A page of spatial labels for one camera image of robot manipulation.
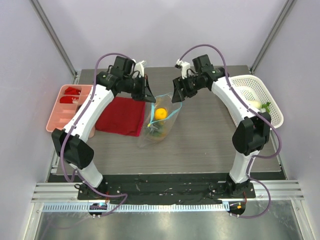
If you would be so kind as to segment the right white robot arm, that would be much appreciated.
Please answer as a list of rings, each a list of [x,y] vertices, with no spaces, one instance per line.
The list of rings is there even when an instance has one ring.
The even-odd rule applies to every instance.
[[[237,125],[232,136],[236,154],[221,195],[241,197],[249,188],[253,162],[269,141],[271,116],[267,112],[252,113],[244,98],[232,85],[225,68],[215,68],[208,55],[196,57],[192,62],[194,69],[191,69],[190,63],[186,61],[176,61],[175,67],[180,69],[181,76],[173,80],[172,102],[182,102],[195,96],[199,90],[207,88],[231,112]]]

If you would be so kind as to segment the yellow toy lemon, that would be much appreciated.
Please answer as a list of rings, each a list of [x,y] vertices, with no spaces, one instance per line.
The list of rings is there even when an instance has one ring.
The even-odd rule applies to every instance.
[[[157,108],[154,112],[154,119],[156,121],[161,121],[166,119],[168,116],[168,111],[165,108]]]

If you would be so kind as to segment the toy pineapple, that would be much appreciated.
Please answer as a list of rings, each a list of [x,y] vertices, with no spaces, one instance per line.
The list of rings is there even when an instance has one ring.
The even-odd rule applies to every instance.
[[[147,133],[156,138],[164,138],[168,134],[164,121],[155,121],[147,125]]]

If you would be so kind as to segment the clear zip top bag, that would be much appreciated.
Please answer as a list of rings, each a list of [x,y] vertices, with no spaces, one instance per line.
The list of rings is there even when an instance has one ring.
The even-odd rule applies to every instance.
[[[172,103],[173,92],[158,95],[151,103],[148,115],[143,122],[138,146],[144,148],[163,141],[173,128],[182,108],[182,102]]]

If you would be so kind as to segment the white toy radish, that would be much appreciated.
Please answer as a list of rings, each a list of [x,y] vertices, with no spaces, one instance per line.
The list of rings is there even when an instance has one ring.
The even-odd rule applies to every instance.
[[[270,106],[271,102],[261,103],[258,100],[249,100],[248,102],[252,107],[255,107],[258,110],[262,110],[263,112],[270,113],[269,106]]]

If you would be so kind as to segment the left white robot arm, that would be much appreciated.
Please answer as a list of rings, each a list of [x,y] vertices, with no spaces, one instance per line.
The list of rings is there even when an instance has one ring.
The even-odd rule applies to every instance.
[[[90,132],[104,109],[117,94],[125,92],[135,101],[156,101],[145,74],[146,61],[135,61],[115,53],[115,60],[106,71],[94,71],[93,86],[75,116],[62,128],[54,129],[51,137],[62,163],[70,165],[89,187],[89,194],[100,200],[107,192],[103,175],[94,164],[94,150],[87,144]]]

